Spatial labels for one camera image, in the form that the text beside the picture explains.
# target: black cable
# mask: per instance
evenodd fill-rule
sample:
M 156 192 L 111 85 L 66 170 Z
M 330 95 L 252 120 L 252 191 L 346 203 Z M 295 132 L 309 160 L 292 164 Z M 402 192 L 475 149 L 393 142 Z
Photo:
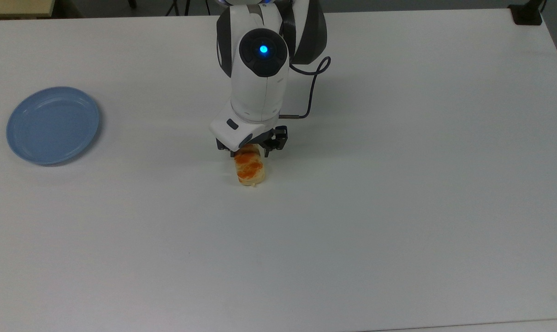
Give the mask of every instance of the black cable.
M 291 63 L 289 63 L 289 67 L 291 69 L 295 70 L 295 72 L 297 72 L 299 74 L 303 74 L 303 75 L 308 75 L 308 76 L 313 75 L 314 80 L 312 81 L 312 86 L 309 89 L 308 111 L 306 111 L 304 115 L 281 114 L 281 115 L 278 116 L 279 119 L 305 119 L 306 117 L 308 117 L 309 112 L 312 109 L 312 100 L 314 100 L 314 88 L 315 88 L 315 82 L 317 80 L 317 75 L 325 72 L 327 70 L 327 68 L 330 67 L 330 63 L 332 63 L 332 59 L 330 57 L 325 57 L 325 58 L 323 58 L 323 60 L 317 66 L 317 70 L 316 71 L 311 71 L 311 72 L 295 68 Z

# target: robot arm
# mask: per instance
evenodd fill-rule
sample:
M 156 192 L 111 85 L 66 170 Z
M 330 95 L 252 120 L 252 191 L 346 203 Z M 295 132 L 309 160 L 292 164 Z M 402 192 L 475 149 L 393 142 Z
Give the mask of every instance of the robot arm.
M 217 34 L 219 65 L 230 76 L 232 88 L 230 100 L 210 125 L 218 148 L 237 151 L 247 143 L 259 143 L 266 155 L 282 149 L 286 127 L 274 127 L 289 64 L 314 61 L 326 45 L 319 3 L 230 6 L 217 21 Z

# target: orange glaze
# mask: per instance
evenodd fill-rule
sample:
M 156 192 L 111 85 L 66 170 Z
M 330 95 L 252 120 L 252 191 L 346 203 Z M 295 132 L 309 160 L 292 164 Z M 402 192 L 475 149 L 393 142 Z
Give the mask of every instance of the orange glaze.
M 245 166 L 242 170 L 238 172 L 238 177 L 240 179 L 251 179 L 262 169 L 262 163 L 259 161 L 252 162 Z
M 239 166 L 238 179 L 248 180 L 255 177 L 258 172 L 264 167 L 262 162 L 259 161 L 260 151 L 258 147 L 252 144 L 245 145 L 242 149 L 238 150 L 234 155 L 236 166 Z

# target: table surface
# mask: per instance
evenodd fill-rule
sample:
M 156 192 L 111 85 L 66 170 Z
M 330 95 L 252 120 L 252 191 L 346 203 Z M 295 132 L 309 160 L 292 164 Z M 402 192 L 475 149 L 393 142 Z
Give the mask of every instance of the table surface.
M 0 17 L 49 17 L 55 0 L 0 0 Z
M 214 17 L 0 22 L 0 331 L 353 332 L 557 319 L 557 51 L 505 9 L 332 13 L 267 179 L 207 130 Z M 303 113 L 295 73 L 283 112 Z M 30 94 L 98 103 L 65 166 Z

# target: black bracket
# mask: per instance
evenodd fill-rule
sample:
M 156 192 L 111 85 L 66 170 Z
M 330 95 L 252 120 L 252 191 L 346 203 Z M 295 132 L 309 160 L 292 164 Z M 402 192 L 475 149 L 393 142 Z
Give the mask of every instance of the black bracket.
M 287 139 L 289 139 L 287 126 L 277 126 L 273 130 L 269 130 L 251 139 L 250 141 L 248 141 L 248 144 L 260 145 L 264 149 L 264 158 L 266 158 L 268 157 L 270 151 L 282 150 L 284 148 L 285 143 L 287 143 Z M 227 150 L 230 152 L 230 157 L 232 158 L 234 157 L 235 153 L 233 151 L 230 151 L 218 139 L 216 141 L 217 141 L 217 149 Z
M 540 17 L 539 6 L 544 0 L 530 0 L 524 5 L 510 5 L 512 19 L 517 25 L 541 25 L 543 19 Z

